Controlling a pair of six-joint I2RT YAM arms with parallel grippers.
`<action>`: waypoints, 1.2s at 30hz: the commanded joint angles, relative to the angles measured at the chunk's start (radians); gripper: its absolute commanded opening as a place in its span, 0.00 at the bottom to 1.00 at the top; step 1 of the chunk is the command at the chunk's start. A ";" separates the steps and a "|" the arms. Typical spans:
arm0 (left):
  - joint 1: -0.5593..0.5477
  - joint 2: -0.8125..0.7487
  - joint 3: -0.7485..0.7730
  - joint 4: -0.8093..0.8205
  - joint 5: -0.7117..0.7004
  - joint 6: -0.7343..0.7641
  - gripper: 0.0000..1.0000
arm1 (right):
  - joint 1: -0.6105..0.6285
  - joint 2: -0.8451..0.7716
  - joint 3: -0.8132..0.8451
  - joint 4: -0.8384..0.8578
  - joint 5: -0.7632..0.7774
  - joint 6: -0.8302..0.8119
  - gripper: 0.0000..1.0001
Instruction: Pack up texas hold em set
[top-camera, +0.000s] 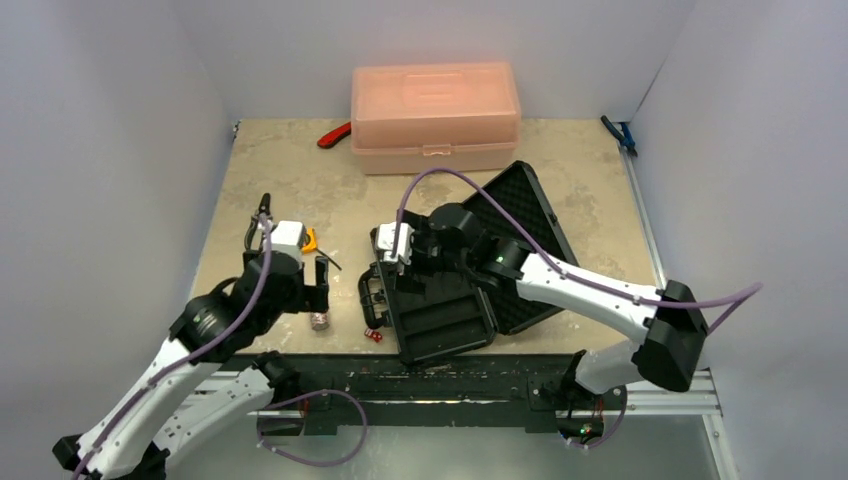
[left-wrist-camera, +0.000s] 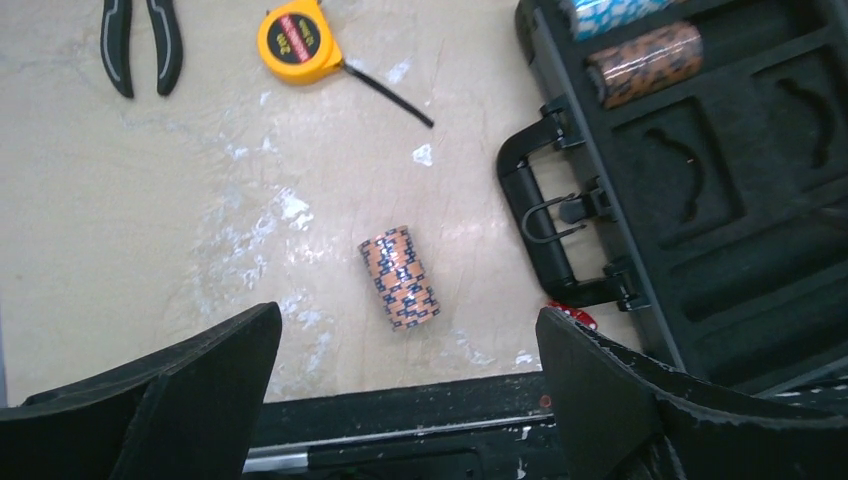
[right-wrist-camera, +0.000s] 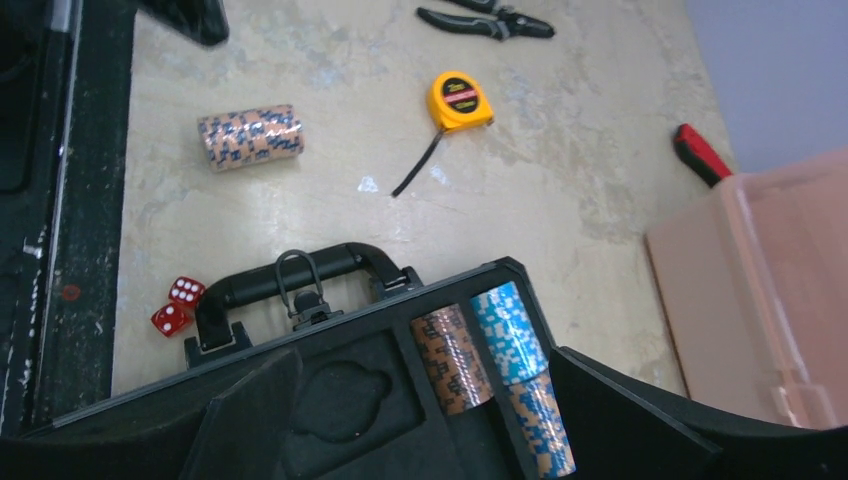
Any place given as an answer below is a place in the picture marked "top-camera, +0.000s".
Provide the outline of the poker chip stack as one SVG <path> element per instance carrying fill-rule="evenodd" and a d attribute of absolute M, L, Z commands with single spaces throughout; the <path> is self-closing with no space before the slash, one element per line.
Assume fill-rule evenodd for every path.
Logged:
<path fill-rule="evenodd" d="M 330 315 L 328 312 L 311 312 L 309 314 L 309 323 L 313 331 L 325 331 L 331 326 Z"/>

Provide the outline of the red dice pair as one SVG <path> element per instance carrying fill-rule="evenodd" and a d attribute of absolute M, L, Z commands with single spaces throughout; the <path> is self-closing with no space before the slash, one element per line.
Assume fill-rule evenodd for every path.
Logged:
<path fill-rule="evenodd" d="M 364 335 L 375 343 L 380 343 L 383 340 L 383 335 L 378 330 L 368 328 L 364 331 Z"/>

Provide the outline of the black plastic poker case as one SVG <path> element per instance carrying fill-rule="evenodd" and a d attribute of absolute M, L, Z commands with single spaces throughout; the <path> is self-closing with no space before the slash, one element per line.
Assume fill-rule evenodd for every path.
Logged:
<path fill-rule="evenodd" d="M 533 167 L 515 161 L 484 185 L 490 194 L 552 257 L 578 263 Z M 397 288 L 396 275 L 372 262 L 358 280 L 365 323 L 390 327 L 405 365 L 433 362 L 491 344 L 559 313 L 559 308 L 519 298 L 488 295 L 459 273 L 415 274 L 413 289 Z"/>

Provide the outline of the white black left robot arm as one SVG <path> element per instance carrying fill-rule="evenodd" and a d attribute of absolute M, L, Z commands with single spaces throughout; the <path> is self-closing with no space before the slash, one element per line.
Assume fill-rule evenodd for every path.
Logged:
<path fill-rule="evenodd" d="M 178 409 L 204 380 L 267 333 L 283 314 L 324 313 L 327 271 L 314 261 L 305 282 L 301 258 L 276 248 L 248 250 L 243 271 L 191 299 L 150 365 L 119 403 L 87 432 L 60 438 L 52 453 L 76 479 L 162 479 L 169 464 L 238 413 L 297 399 L 294 372 L 278 353 L 242 371 L 223 393 L 185 412 Z"/>

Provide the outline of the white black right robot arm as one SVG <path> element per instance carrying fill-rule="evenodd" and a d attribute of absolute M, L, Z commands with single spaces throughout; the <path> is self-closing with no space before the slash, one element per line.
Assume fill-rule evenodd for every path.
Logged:
<path fill-rule="evenodd" d="M 561 381 L 564 399 L 584 407 L 600 394 L 648 381 L 671 392 L 690 389 L 708 328 L 691 289 L 607 277 L 546 252 L 522 227 L 496 235 L 459 203 L 428 216 L 404 212 L 376 230 L 375 247 L 401 275 L 458 273 L 490 293 L 574 312 L 624 341 L 576 355 Z"/>

